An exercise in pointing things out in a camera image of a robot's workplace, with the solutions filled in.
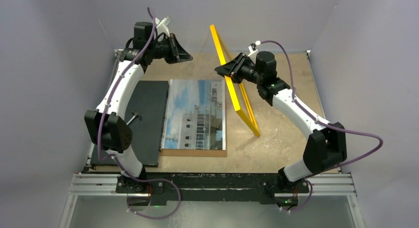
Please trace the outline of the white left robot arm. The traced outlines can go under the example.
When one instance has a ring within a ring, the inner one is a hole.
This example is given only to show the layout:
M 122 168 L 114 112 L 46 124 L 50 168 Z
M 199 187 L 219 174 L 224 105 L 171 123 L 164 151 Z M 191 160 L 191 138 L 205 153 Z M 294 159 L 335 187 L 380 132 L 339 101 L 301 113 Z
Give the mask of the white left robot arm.
M 149 180 L 132 148 L 132 130 L 124 121 L 129 100 L 153 60 L 175 64 L 193 59 L 168 26 L 169 17 L 135 23 L 133 37 L 121 52 L 109 89 L 96 109 L 84 115 L 98 159 L 114 160 L 122 176 L 129 178 L 128 187 L 136 193 L 143 192 Z

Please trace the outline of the building and sky photo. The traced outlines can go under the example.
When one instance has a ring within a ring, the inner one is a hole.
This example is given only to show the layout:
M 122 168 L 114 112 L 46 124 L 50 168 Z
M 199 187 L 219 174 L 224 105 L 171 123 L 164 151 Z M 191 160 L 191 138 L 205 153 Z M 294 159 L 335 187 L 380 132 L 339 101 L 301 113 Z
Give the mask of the building and sky photo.
M 163 149 L 226 150 L 225 82 L 169 82 Z

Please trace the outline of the yellow wooden picture frame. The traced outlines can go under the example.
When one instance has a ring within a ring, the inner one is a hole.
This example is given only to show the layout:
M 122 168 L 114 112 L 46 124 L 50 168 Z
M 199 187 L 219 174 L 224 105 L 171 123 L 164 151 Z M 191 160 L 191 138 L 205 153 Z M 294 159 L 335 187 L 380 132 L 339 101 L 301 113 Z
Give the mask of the yellow wooden picture frame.
M 216 53 L 219 59 L 219 62 L 221 65 L 226 64 L 227 60 L 232 60 L 232 54 L 230 53 L 230 51 L 228 50 L 226 44 L 224 43 L 223 39 L 221 38 L 221 36 L 219 35 L 215 25 L 210 25 L 209 26 L 210 29 L 210 33 L 211 33 L 211 37 L 216 49 Z M 226 81 L 226 85 L 227 85 L 227 89 L 232 101 L 232 105 L 233 108 L 236 112 L 236 114 L 241 118 L 241 120 L 247 125 L 247 127 L 252 131 L 252 133 L 256 136 L 259 137 L 260 136 L 260 131 L 258 128 L 258 124 L 256 122 L 250 101 L 249 101 L 249 97 L 247 95 L 247 91 L 246 88 L 244 86 L 243 83 L 239 83 L 239 89 L 240 89 L 240 93 L 241 96 L 244 100 L 244 104 L 245 104 L 245 108 L 241 107 L 239 98 L 238 98 L 238 93 L 236 92 L 236 88 L 235 88 L 235 83 L 233 83 L 232 79 L 230 77 L 225 76 L 225 81 Z

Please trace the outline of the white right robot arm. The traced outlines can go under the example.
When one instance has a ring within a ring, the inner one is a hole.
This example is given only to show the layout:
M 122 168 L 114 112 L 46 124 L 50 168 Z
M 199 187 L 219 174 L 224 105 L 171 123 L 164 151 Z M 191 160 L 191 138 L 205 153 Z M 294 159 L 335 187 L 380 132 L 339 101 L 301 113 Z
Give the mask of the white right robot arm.
M 306 138 L 302 158 L 278 171 L 277 185 L 289 192 L 298 181 L 320 174 L 347 158 L 346 137 L 341 123 L 330 123 L 304 103 L 292 88 L 277 76 L 274 54 L 261 51 L 255 58 L 239 53 L 233 60 L 215 68 L 232 82 L 243 80 L 256 84 L 259 96 L 287 116 Z

